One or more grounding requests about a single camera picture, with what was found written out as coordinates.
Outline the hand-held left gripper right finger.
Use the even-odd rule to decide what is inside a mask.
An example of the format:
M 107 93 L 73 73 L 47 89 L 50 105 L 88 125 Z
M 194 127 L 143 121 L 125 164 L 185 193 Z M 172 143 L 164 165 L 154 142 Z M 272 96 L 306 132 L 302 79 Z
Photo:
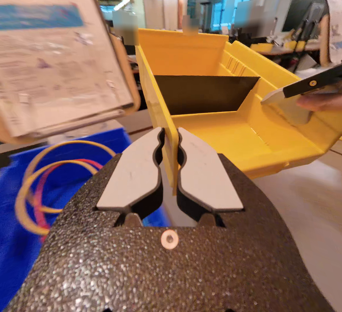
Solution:
M 196 222 L 204 214 L 217 218 L 221 213 L 243 211 L 242 201 L 216 150 L 183 127 L 177 131 L 180 210 Z

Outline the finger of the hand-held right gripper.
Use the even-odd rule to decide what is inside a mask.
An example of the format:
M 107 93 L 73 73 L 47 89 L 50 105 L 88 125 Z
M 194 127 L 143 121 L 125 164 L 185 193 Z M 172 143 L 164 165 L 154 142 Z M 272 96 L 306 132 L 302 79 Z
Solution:
M 268 105 L 272 103 L 277 103 L 283 99 L 286 99 L 287 97 L 284 94 L 283 88 L 279 88 L 277 90 L 274 90 L 270 93 L 268 93 L 262 100 L 262 105 Z

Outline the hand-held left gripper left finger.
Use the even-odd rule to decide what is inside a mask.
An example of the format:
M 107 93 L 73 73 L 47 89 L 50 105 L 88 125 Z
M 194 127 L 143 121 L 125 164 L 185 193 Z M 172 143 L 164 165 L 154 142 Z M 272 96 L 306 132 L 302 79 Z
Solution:
M 160 164 L 164 128 L 157 127 L 132 143 L 121 154 L 96 208 L 140 219 L 155 212 L 163 202 Z

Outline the yellow plastic bin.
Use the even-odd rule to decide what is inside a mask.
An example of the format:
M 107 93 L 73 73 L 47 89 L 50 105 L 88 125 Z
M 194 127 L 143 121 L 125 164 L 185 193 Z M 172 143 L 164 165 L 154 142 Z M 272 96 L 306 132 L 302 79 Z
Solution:
M 231 44 L 228 36 L 139 29 L 136 59 L 152 125 L 165 129 L 164 166 L 173 194 L 180 127 L 223 154 L 250 179 L 309 164 L 341 138 L 341 112 L 315 112 L 308 123 L 291 125 L 278 105 L 262 105 L 269 92 L 300 79 L 242 43 Z M 156 75 L 260 79 L 237 111 L 170 115 Z

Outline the blue plastic bin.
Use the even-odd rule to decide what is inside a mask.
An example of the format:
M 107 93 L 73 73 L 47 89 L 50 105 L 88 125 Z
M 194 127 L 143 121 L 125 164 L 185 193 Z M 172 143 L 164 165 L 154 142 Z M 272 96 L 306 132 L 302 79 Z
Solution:
M 131 140 L 124 127 L 96 133 L 81 140 L 101 143 L 116 154 L 122 153 Z M 1 154 L 0 183 L 0 308 L 8 305 L 30 272 L 40 252 L 41 237 L 26 231 L 15 216 L 15 199 L 21 187 L 25 170 L 32 159 L 47 148 L 25 147 L 16 153 Z M 86 144 L 71 144 L 51 151 L 39 162 L 36 169 L 50 163 L 69 159 L 87 159 L 104 166 L 111 156 L 104 150 Z M 91 173 L 76 164 L 64 164 L 51 173 L 44 185 L 42 203 L 48 207 L 64 208 L 73 195 L 89 180 Z M 166 227 L 171 222 L 161 206 L 143 219 L 143 226 Z

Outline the grey desk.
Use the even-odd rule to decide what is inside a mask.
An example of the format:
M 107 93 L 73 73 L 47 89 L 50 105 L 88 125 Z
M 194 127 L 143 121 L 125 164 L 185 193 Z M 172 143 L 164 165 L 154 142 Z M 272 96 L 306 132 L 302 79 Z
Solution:
M 132 142 L 152 130 L 147 110 L 57 135 L 28 147 L 52 145 L 124 127 Z M 303 261 L 336 311 L 341 311 L 341 156 L 329 151 L 314 162 L 253 182 L 275 206 Z

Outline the person's right hand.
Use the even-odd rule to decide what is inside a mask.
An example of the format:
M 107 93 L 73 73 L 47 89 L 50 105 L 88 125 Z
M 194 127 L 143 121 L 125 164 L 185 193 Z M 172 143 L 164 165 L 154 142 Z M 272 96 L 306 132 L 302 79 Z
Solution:
M 313 111 L 341 111 L 342 94 L 341 93 L 311 93 L 301 95 L 296 101 L 297 106 Z

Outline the black computer monitor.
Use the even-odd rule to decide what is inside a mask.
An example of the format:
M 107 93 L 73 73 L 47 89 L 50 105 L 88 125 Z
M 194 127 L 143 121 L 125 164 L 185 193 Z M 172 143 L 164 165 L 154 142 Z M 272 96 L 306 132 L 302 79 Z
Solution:
M 320 12 L 315 15 L 315 19 L 320 22 L 322 17 L 328 13 L 326 0 L 292 0 L 284 21 L 282 32 L 289 32 L 292 29 L 297 29 L 302 20 L 308 15 L 312 6 L 321 8 Z

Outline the wooden document stand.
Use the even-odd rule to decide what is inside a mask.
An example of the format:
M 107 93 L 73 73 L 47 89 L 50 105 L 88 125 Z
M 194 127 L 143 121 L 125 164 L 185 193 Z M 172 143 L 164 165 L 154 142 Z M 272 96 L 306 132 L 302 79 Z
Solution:
M 321 67 L 341 64 L 342 60 L 342 0 L 325 0 L 328 13 L 320 22 Z

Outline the instruction sheet on wooden stand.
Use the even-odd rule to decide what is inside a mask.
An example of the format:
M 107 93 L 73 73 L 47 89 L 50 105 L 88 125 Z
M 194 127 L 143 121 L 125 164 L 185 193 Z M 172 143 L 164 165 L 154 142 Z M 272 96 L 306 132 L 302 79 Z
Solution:
M 97 0 L 0 0 L 1 143 L 127 116 L 141 103 Z

